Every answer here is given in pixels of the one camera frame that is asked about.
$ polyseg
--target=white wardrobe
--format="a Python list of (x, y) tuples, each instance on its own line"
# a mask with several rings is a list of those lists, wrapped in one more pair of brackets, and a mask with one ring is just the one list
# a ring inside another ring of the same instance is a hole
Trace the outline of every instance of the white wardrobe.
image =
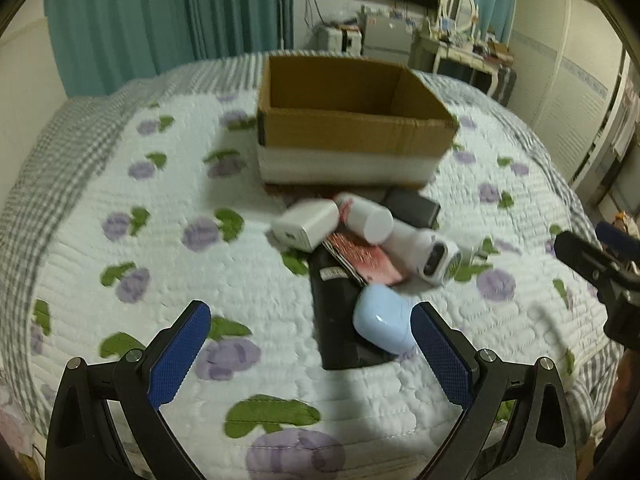
[(509, 109), (571, 181), (605, 125), (622, 43), (590, 0), (516, 0), (510, 49), (518, 79)]

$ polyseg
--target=bed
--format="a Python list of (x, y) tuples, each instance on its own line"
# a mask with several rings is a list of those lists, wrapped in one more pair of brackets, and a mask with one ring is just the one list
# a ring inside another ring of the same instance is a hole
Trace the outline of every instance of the bed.
[[(197, 298), (212, 309), (210, 339), (161, 411), (207, 478), (414, 478), (460, 410), (419, 354), (322, 369), (305, 264), (266, 236), (284, 203), (261, 186), (255, 131), (228, 128), (254, 113), (263, 59), (189, 64), (54, 115), (0, 220), (11, 402), (46, 436), (70, 357), (148, 344)], [(584, 441), (622, 349), (552, 240), (569, 228), (595, 242), (593, 228), (523, 122), (464, 83), (417, 74), (461, 125), (423, 193), (442, 205), (443, 230), (482, 235), (490, 257), (445, 288), (399, 290), (431, 301), (476, 348), (552, 357)]]

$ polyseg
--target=black power bank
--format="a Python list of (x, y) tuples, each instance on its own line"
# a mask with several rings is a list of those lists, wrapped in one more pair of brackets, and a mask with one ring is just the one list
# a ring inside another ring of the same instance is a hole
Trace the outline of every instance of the black power bank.
[(394, 218), (417, 229), (433, 229), (440, 212), (440, 204), (402, 187), (389, 189), (382, 205)]

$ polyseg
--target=purple flower pattern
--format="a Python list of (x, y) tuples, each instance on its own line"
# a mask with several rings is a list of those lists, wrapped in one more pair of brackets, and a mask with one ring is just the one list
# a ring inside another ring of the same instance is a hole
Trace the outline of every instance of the purple flower pattern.
[(460, 164), (473, 164), (476, 161), (476, 156), (471, 152), (453, 152), (453, 157)]
[(156, 174), (156, 165), (150, 160), (139, 160), (129, 166), (129, 176), (136, 180), (145, 180)]
[(194, 253), (202, 252), (218, 241), (220, 229), (210, 218), (196, 218), (182, 232), (182, 244)]
[(123, 303), (139, 302), (145, 295), (150, 278), (148, 269), (141, 267), (130, 270), (120, 280), (116, 289), (116, 296)]
[(261, 350), (242, 337), (208, 341), (196, 359), (196, 375), (203, 380), (228, 381), (234, 372), (248, 370), (260, 360)]
[(517, 176), (527, 176), (529, 174), (529, 167), (521, 162), (514, 162), (511, 165), (511, 171)]
[(246, 454), (251, 480), (334, 480), (344, 467), (344, 447), (320, 431), (287, 428), (259, 436)]
[(226, 94), (216, 96), (219, 103), (230, 103), (231, 101), (235, 101), (238, 98), (238, 94)]
[(244, 110), (232, 110), (227, 112), (220, 117), (220, 126), (223, 128), (228, 128), (230, 124), (237, 123), (239, 121), (247, 121), (249, 120), (249, 116)]
[(493, 184), (487, 182), (478, 186), (478, 195), (480, 202), (495, 204), (500, 202), (500, 191)]
[(460, 117), (460, 126), (463, 126), (465, 128), (472, 128), (472, 129), (476, 129), (478, 126), (476, 125), (475, 121), (468, 116), (462, 116)]
[(115, 242), (127, 234), (130, 223), (131, 218), (127, 213), (111, 213), (102, 224), (102, 232), (111, 242)]
[(489, 301), (511, 301), (516, 290), (516, 280), (501, 269), (486, 270), (476, 278), (480, 295)]
[(499, 251), (503, 252), (503, 253), (514, 253), (514, 254), (519, 254), (520, 256), (522, 256), (522, 251), (517, 248), (514, 245), (511, 245), (510, 243), (504, 241), (504, 240), (500, 240), (500, 238), (496, 238), (494, 240), (494, 246), (496, 249), (498, 249)]
[(159, 129), (160, 121), (155, 119), (142, 121), (137, 127), (138, 133), (145, 137), (157, 133)]
[(551, 254), (554, 258), (556, 257), (556, 249), (554, 247), (555, 239), (551, 238), (545, 242), (545, 252), (546, 254)]
[(209, 178), (232, 176), (240, 173), (244, 168), (246, 163), (239, 156), (226, 156), (210, 165), (207, 176)]
[(42, 354), (42, 346), (44, 344), (44, 332), (42, 327), (37, 323), (31, 321), (31, 353), (34, 355)]

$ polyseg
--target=white quilt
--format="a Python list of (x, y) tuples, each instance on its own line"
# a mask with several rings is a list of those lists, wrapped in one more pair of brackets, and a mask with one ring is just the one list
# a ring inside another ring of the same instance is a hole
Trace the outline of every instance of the white quilt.
[[(70, 357), (114, 359), (203, 300), (218, 317), (212, 339), (161, 411), (207, 478), (413, 478), (460, 409), (422, 355), (322, 369), (308, 279), (266, 236), (284, 206), (261, 187), (255, 131), (225, 126), (255, 105), (255, 92), (176, 96), (134, 115), (39, 270), (34, 380), (51, 402)], [(605, 343), (606, 312), (547, 252), (569, 213), (493, 115), (450, 111), (462, 127), (424, 194), (441, 204), (442, 228), (491, 239), (489, 266), (400, 290), (430, 300), (476, 348), (528, 364), (550, 356), (570, 381)], [(247, 416), (253, 425), (234, 423)]]

